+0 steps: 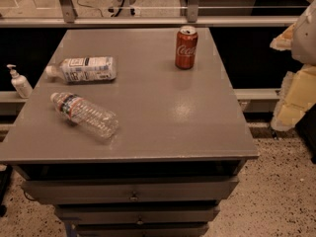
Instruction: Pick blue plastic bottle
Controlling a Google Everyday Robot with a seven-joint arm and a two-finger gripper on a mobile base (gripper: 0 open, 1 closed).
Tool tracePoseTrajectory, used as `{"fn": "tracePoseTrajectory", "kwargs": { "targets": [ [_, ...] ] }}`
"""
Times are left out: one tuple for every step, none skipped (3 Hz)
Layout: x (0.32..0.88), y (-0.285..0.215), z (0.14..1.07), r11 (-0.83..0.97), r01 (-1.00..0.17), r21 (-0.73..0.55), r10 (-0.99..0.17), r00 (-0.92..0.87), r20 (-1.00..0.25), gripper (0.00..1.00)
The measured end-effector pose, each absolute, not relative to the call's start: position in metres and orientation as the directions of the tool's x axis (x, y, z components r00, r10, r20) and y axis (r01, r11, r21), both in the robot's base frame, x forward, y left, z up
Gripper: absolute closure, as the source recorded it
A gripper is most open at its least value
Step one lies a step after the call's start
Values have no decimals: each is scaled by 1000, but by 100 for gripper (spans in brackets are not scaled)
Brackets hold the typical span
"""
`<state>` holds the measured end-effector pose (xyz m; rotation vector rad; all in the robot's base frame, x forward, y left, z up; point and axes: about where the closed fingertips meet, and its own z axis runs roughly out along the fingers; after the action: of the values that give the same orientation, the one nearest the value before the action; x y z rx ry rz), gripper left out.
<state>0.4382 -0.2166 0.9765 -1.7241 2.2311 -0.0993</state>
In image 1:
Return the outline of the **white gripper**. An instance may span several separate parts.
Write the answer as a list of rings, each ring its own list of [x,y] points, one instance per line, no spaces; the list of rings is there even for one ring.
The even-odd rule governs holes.
[[[316,104],[316,0],[296,24],[272,40],[270,48],[291,50],[292,58],[305,64],[299,71],[285,74],[271,121],[272,129],[288,131]]]

